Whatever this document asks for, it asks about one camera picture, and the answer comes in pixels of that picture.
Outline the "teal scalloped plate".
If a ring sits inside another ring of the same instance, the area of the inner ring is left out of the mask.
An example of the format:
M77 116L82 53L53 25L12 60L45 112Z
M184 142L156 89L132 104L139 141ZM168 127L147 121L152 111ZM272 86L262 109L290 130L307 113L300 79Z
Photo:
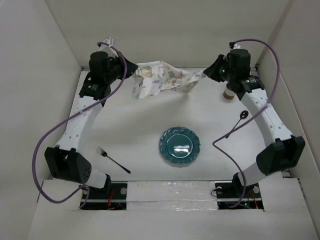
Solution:
M200 138L189 128L171 127L160 137L159 151L172 165L190 165L201 152Z

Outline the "floral cloth placemat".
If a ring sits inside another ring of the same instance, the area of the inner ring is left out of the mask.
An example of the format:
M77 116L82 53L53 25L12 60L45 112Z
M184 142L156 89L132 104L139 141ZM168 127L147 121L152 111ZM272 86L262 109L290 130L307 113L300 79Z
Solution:
M132 98L136 100L156 96L164 91L187 94L206 77L203 70L189 72L164 61L138 63L137 66L132 75Z

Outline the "brown paper cup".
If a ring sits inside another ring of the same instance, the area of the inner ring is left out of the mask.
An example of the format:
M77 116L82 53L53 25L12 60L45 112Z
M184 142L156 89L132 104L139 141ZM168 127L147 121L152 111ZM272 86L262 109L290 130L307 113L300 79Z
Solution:
M223 92L223 97L227 100L232 100L235 97L235 95L236 94L231 90L230 86L227 84Z

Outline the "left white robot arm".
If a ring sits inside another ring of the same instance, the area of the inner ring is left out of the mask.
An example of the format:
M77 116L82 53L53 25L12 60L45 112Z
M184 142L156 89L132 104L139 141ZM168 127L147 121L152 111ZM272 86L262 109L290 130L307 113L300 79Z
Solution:
M92 168L83 156L85 137L111 94L111 84L127 79L138 66L121 56L97 51L90 55L89 72L79 92L77 116L68 121L65 133L55 147L48 147L44 157L51 175L60 180L85 184L94 188L100 198L111 194L110 176Z

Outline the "black fork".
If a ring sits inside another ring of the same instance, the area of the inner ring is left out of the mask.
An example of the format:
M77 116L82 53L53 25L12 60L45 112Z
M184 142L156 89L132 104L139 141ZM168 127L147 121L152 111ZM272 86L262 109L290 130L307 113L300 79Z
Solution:
M131 171L128 170L126 167L119 164L117 161L115 161L113 158L111 158L106 151L104 151L102 148L98 147L96 151L103 157L110 159L112 162L114 162L116 165L118 165L120 168L122 168L126 173L131 174Z

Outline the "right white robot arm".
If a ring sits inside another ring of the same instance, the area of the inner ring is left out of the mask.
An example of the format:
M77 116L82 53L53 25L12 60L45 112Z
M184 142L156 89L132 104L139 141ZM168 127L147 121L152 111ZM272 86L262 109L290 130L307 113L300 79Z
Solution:
M257 124L265 149L256 156L251 166L233 176L231 191L237 197L249 192L250 186L267 176L296 167L306 145L301 136L285 126L270 103L265 86L258 76L251 74L251 55L237 45L203 73L216 82L227 82L224 97L238 99Z

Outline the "black spoon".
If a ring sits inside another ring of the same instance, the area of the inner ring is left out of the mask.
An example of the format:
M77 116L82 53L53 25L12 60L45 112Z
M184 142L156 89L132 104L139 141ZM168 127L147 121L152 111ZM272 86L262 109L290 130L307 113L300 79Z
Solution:
M249 112L247 110L243 110L239 115L239 120L234 125L234 127L231 129L231 131L233 131L237 127L237 125L240 123L240 121L245 120L248 117L248 115L249 115Z

